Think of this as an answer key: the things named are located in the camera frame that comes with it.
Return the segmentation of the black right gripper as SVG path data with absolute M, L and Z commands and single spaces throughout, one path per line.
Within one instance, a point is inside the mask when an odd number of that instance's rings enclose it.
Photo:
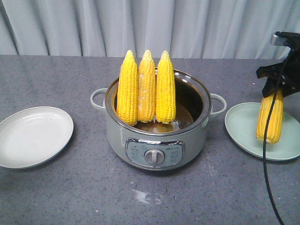
M 275 34 L 287 38 L 287 47 L 290 51 L 281 63 L 257 69 L 257 78 L 267 77 L 262 90 L 265 98 L 273 94 L 276 89 L 282 91 L 283 97 L 300 91 L 300 35 L 283 31 L 276 31 Z

